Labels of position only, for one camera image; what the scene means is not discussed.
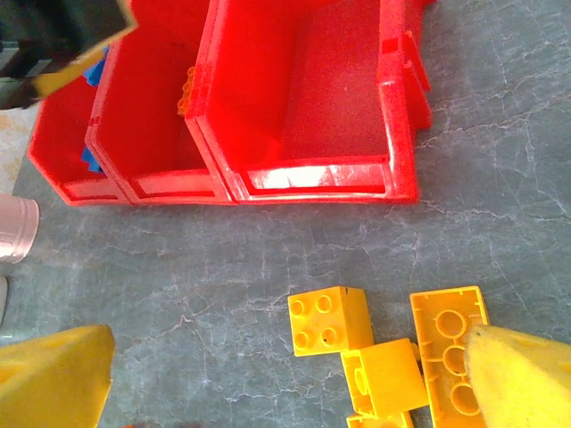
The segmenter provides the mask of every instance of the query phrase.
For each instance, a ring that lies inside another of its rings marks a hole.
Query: white cup
[[[38,225],[36,201],[0,194],[0,261],[18,263],[26,257]]]

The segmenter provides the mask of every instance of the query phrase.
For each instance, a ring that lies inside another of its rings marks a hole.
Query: plastic bin
[[[186,123],[239,202],[415,202],[427,0],[211,0]]]
[[[232,202],[213,161],[209,170],[177,115],[208,0],[132,0],[130,5],[138,28],[111,46],[87,147],[135,204]]]
[[[82,77],[42,102],[28,157],[62,199],[73,206],[128,203],[105,175],[81,160],[96,87]]]

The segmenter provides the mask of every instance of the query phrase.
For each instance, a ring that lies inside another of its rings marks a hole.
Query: pink cup
[[[0,194],[0,261],[18,263],[26,257],[38,224],[36,201]]]

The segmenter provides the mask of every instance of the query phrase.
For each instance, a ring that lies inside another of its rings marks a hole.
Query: yellow lego brick
[[[353,408],[376,419],[428,404],[410,339],[341,353]]]
[[[434,428],[485,428],[468,381],[468,331],[488,324],[477,286],[410,295]]]
[[[0,348],[0,426],[96,428],[114,346],[94,325]]]
[[[385,419],[373,419],[363,415],[353,415],[347,418],[348,428],[414,428],[409,412]]]
[[[488,428],[570,426],[570,345],[478,326],[468,336],[466,366]]]
[[[296,357],[365,348],[374,343],[365,292],[332,287],[289,296]]]

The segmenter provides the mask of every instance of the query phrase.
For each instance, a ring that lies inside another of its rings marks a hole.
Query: blue object
[[[89,164],[88,169],[91,172],[98,172],[100,174],[103,174],[103,170],[99,166],[99,163],[95,159],[95,156],[89,151],[88,148],[83,149],[83,153],[81,153],[81,160]]]
[[[105,65],[105,60],[107,59],[108,52],[109,52],[109,46],[106,46],[103,50],[103,59],[93,67],[90,67],[89,69],[83,72],[83,77],[86,78],[86,82],[88,85],[90,86],[99,85],[99,81],[101,80],[101,75],[103,73],[103,67]]]

